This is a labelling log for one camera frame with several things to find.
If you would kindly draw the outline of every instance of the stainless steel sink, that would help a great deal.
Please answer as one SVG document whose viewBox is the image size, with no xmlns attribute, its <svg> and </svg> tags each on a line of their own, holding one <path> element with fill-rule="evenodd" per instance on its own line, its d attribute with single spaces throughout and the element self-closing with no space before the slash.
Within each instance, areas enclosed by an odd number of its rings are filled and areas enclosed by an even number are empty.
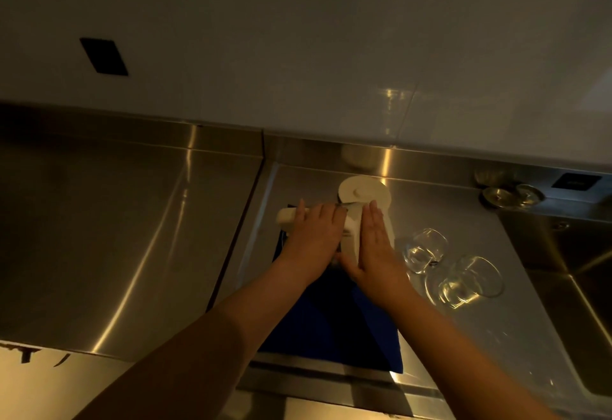
<svg viewBox="0 0 612 420">
<path fill-rule="evenodd" d="M 612 396 L 612 222 L 499 218 L 583 384 Z"/>
</svg>

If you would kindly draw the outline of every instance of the drinking glass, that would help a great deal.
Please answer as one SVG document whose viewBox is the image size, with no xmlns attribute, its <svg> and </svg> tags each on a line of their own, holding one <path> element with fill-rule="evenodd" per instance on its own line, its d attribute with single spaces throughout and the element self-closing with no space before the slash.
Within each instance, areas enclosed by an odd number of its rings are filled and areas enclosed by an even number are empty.
<svg viewBox="0 0 612 420">
<path fill-rule="evenodd" d="M 425 272 L 427 266 L 442 260 L 448 241 L 439 231 L 426 228 L 415 233 L 403 250 L 406 266 L 414 273 Z"/>
<path fill-rule="evenodd" d="M 438 288 L 440 301 L 459 308 L 471 301 L 495 298 L 504 292 L 504 279 L 499 270 L 480 256 L 463 256 L 454 263 Z"/>
</svg>

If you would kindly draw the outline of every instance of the hand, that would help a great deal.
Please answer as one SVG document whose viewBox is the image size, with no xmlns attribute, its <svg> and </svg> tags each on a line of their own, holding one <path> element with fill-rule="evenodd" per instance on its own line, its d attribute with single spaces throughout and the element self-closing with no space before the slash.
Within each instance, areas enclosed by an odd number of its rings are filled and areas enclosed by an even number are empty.
<svg viewBox="0 0 612 420">
<path fill-rule="evenodd" d="M 338 253 L 336 257 L 363 293 L 378 307 L 390 312 L 414 289 L 406 267 L 395 257 L 382 213 L 376 201 L 363 206 L 359 265 L 347 254 Z"/>
<path fill-rule="evenodd" d="M 304 288 L 321 276 L 332 260 L 346 219 L 346 209 L 333 203 L 317 204 L 308 212 L 304 201 L 295 210 L 291 232 L 277 262 L 292 269 Z"/>
</svg>

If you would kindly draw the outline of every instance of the black square panel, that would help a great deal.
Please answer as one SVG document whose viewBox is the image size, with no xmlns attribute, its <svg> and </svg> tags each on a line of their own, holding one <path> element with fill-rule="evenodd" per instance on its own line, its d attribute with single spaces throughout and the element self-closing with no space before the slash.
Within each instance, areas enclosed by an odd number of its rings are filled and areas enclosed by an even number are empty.
<svg viewBox="0 0 612 420">
<path fill-rule="evenodd" d="M 555 182 L 553 188 L 563 188 L 565 190 L 587 191 L 601 177 L 599 175 L 588 175 L 586 173 L 564 173 Z"/>
<path fill-rule="evenodd" d="M 81 38 L 80 40 L 96 72 L 113 76 L 127 76 L 126 65 L 123 63 L 114 41 L 98 38 Z"/>
</svg>

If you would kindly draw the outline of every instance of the blue cloth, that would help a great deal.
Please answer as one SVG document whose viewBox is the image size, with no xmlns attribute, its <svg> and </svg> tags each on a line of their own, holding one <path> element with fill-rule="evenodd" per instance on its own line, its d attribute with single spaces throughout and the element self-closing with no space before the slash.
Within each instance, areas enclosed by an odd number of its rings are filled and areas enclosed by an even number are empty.
<svg viewBox="0 0 612 420">
<path fill-rule="evenodd" d="M 286 238 L 281 231 L 274 259 Z M 328 266 L 306 288 L 259 351 L 403 372 L 395 324 L 340 266 Z"/>
</svg>

